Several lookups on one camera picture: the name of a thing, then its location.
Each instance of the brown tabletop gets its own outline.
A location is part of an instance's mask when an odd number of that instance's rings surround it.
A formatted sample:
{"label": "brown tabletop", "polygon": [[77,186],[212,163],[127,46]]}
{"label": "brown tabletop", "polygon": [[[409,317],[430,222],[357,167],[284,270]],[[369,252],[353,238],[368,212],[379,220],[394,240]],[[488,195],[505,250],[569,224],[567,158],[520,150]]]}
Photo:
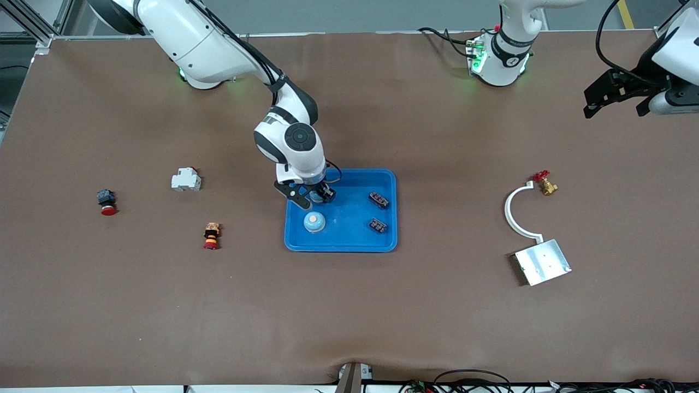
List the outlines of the brown tabletop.
{"label": "brown tabletop", "polygon": [[[652,41],[604,48],[632,66]],[[398,247],[286,249],[252,76],[197,91],[154,41],[55,41],[0,150],[1,386],[324,383],[349,361],[375,378],[699,379],[699,117],[638,118],[630,100],[585,120],[606,69],[593,33],[542,34],[502,88],[420,35],[252,42],[318,101],[329,159],[396,174]],[[182,166],[200,192],[170,189]],[[560,190],[514,213],[572,273],[529,287],[507,256],[533,242],[503,202],[543,169]]]}

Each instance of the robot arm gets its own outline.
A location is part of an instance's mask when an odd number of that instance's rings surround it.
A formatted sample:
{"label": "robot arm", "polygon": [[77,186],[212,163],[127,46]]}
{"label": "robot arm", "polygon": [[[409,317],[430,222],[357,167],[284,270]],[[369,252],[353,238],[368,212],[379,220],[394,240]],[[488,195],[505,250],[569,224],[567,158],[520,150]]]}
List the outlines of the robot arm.
{"label": "robot arm", "polygon": [[539,8],[567,8],[586,0],[499,0],[500,29],[486,31],[467,49],[472,74],[494,86],[513,83],[524,72],[532,43],[541,31]]}
{"label": "robot arm", "polygon": [[[240,40],[199,0],[88,0],[95,13],[114,29],[144,34],[144,29],[180,67],[197,89],[211,89],[236,76],[251,73],[273,94],[267,116],[255,127],[258,149],[276,163],[276,188],[301,208],[306,197],[330,202],[335,192],[325,179],[326,160],[312,124],[318,119],[313,98],[262,55]],[[301,194],[303,185],[306,192]]]}
{"label": "robot arm", "polygon": [[696,8],[680,13],[633,70],[627,71],[603,59],[614,68],[585,89],[584,113],[588,119],[611,103],[633,97],[646,97],[636,106],[639,116],[650,112],[699,113],[699,10]]}

